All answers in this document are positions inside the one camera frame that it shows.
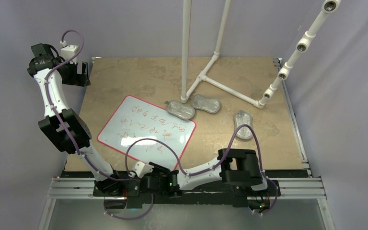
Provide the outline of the white board with pink rim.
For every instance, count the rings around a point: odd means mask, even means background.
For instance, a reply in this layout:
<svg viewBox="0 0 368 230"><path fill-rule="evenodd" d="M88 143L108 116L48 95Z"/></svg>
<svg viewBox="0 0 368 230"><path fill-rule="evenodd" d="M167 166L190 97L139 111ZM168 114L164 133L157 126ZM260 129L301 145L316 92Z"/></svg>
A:
<svg viewBox="0 0 368 230"><path fill-rule="evenodd" d="M192 120L181 120L159 106L126 96L97 136L100 143L145 163L170 170L177 166L196 129Z"/></svg>

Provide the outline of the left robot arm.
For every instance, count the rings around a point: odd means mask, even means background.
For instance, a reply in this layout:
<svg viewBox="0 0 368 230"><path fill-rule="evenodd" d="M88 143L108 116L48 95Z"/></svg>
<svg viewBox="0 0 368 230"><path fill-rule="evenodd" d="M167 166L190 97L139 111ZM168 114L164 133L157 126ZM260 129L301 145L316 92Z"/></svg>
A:
<svg viewBox="0 0 368 230"><path fill-rule="evenodd" d="M78 73L76 54L79 47L62 46L60 52L49 44L40 43L31 47L34 58L27 71L39 86L45 110L44 119L38 122L38 126L59 151L76 155L89 167L99 191L118 196L123 192L124 183L94 148L89 128L69 107L63 92L64 84L90 84L87 63L82 63L82 72Z"/></svg>

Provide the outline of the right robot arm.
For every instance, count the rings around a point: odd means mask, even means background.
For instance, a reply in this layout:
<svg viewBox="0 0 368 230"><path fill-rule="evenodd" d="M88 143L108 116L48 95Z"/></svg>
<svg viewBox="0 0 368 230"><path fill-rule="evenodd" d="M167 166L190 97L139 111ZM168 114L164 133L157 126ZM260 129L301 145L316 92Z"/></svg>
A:
<svg viewBox="0 0 368 230"><path fill-rule="evenodd" d="M181 197L183 192L214 181L251 190L261 195L269 184L256 151L221 149L211 161L190 169L170 171L155 163L138 161L132 174L140 178L140 191L167 197Z"/></svg>

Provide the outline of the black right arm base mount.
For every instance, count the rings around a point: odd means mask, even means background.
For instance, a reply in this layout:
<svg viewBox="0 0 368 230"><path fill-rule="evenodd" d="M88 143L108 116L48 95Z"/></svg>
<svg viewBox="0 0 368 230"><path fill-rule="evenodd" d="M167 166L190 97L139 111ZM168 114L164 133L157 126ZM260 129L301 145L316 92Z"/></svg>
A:
<svg viewBox="0 0 368 230"><path fill-rule="evenodd" d="M269 210L272 203L281 195L278 180L268 180L268 186L264 190L255 191L250 187L235 186L234 196L239 201L235 207L248 207L255 212Z"/></svg>

